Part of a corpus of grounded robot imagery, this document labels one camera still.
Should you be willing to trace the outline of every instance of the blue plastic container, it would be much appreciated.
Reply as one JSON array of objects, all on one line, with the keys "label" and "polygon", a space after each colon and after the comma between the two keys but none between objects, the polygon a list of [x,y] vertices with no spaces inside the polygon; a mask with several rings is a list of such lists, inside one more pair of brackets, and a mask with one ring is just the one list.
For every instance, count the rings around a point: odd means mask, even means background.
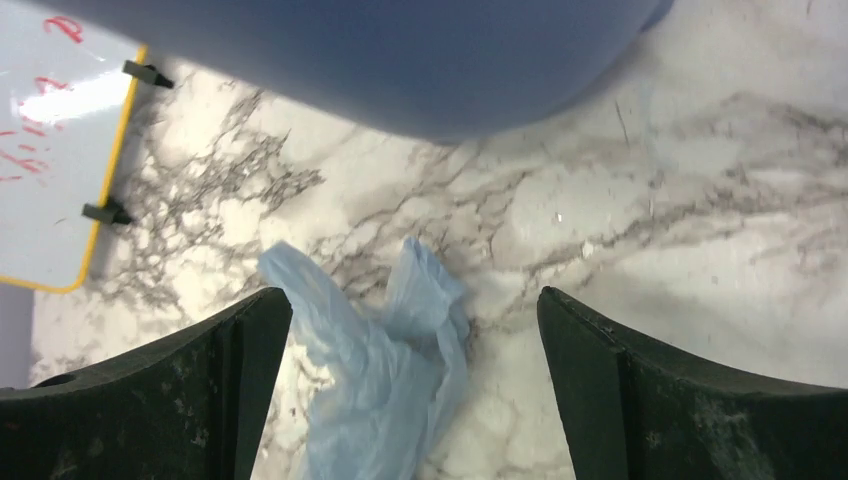
[{"label": "blue plastic container", "polygon": [[37,0],[318,108],[437,141],[562,109],[672,0]]}]

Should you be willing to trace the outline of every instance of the marble surface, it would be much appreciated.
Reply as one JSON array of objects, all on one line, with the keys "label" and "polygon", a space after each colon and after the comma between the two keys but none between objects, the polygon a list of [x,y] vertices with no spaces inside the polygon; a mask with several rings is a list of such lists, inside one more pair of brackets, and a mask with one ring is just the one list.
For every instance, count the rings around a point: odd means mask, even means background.
[{"label": "marble surface", "polygon": [[[848,386],[848,3],[679,0],[568,112],[458,146],[179,60],[137,109],[80,290],[39,294],[32,381],[203,319],[278,240],[379,299],[407,235],[470,288],[471,391],[431,479],[571,478],[535,321],[554,285],[753,372]],[[255,478],[288,478],[327,378],[293,340]]]}]

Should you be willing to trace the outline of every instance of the whiteboard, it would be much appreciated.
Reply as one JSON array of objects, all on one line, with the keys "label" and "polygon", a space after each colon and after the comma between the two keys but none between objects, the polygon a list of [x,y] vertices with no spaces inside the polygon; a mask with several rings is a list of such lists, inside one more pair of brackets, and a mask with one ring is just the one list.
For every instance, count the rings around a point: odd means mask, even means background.
[{"label": "whiteboard", "polygon": [[0,0],[0,281],[53,292],[86,275],[136,81],[137,43]]}]

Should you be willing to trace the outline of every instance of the blue plastic bag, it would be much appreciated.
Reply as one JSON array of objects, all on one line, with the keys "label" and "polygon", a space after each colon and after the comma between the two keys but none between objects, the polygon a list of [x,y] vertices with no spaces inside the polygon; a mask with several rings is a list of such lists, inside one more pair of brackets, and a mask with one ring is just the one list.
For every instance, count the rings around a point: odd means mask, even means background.
[{"label": "blue plastic bag", "polygon": [[408,238],[381,312],[356,309],[306,255],[280,243],[259,270],[285,290],[292,332],[335,384],[309,406],[304,480],[409,480],[468,384],[463,286]]}]

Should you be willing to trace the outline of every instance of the blue object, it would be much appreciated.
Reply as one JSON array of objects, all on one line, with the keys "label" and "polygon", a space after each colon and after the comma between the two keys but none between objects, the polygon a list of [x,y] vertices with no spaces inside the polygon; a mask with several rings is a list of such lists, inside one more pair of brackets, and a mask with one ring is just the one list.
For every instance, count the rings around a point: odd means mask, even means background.
[{"label": "blue object", "polygon": [[291,331],[335,383],[309,406],[304,480],[410,480],[468,383],[464,288],[407,239],[382,313],[356,309],[318,265],[280,243],[262,276],[292,305]]},{"label": "blue object", "polygon": [[34,0],[342,116],[440,141],[564,108],[673,0]]}]

